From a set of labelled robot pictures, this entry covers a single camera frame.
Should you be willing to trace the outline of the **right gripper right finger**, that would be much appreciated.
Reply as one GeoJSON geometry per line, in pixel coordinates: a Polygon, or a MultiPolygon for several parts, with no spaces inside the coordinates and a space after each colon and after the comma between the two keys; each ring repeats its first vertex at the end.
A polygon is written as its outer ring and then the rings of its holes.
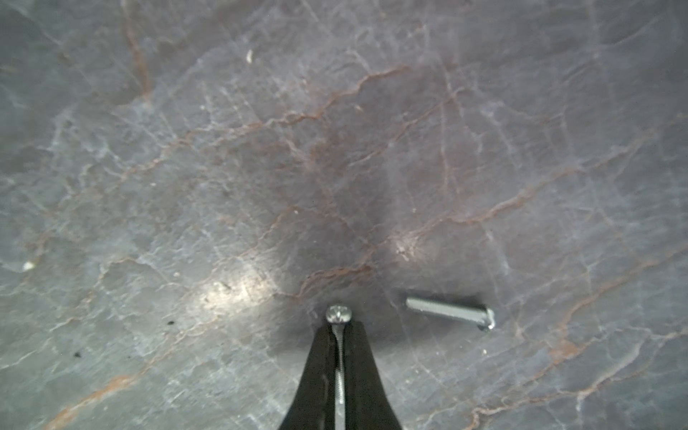
{"type": "Polygon", "coordinates": [[[349,322],[343,333],[345,428],[402,430],[378,372],[364,324],[349,322]]]}

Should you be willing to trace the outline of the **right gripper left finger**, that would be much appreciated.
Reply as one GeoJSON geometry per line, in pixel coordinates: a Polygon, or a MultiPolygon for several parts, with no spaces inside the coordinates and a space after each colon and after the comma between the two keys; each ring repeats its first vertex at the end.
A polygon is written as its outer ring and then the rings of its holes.
{"type": "Polygon", "coordinates": [[[296,394],[279,430],[335,428],[338,347],[331,326],[315,332],[296,394]]]}

